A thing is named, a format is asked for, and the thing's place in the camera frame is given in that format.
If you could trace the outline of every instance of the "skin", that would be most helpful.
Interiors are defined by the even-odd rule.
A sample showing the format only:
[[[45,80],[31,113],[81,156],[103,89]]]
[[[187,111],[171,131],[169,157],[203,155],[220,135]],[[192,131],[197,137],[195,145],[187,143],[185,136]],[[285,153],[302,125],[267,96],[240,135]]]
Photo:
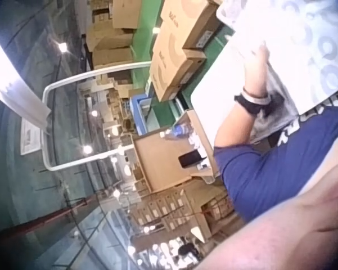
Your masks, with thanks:
[[[245,89],[264,97],[269,53],[263,44],[245,61]],[[254,116],[236,104],[214,145],[249,143]],[[225,240],[203,269],[322,269],[338,253],[338,138],[298,196],[280,203]]]

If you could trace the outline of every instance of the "shirt sleeve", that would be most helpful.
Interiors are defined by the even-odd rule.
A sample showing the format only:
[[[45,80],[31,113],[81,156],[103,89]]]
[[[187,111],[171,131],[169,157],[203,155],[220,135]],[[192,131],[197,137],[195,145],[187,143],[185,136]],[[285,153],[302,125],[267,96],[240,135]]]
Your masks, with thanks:
[[[235,210],[250,221],[270,208],[276,196],[271,171],[275,160],[250,145],[215,148],[214,157]]]

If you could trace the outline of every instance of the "blue t-shirt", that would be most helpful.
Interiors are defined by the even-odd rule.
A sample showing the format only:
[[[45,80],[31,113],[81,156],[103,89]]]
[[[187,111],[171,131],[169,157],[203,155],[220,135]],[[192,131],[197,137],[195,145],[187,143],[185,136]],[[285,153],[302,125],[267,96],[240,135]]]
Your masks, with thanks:
[[[296,196],[338,137],[338,94],[284,128],[278,146],[261,154],[250,145],[215,148],[214,157],[235,210],[250,221]]]

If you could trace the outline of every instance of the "forearm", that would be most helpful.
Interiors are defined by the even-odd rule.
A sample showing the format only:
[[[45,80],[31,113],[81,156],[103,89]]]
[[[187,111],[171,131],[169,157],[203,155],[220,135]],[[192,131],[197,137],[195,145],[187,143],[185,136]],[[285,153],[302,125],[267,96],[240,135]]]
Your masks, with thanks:
[[[236,103],[221,124],[215,138],[215,147],[230,147],[249,143],[255,117]]]

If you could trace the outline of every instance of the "watch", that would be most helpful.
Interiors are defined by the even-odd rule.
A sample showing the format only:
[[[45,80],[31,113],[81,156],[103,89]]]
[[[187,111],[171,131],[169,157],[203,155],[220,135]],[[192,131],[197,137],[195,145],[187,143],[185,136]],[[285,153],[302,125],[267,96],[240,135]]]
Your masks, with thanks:
[[[264,98],[256,98],[249,95],[245,89],[238,95],[234,96],[234,100],[239,103],[244,109],[251,115],[257,116],[257,114],[267,107],[270,104],[271,98],[268,95]]]

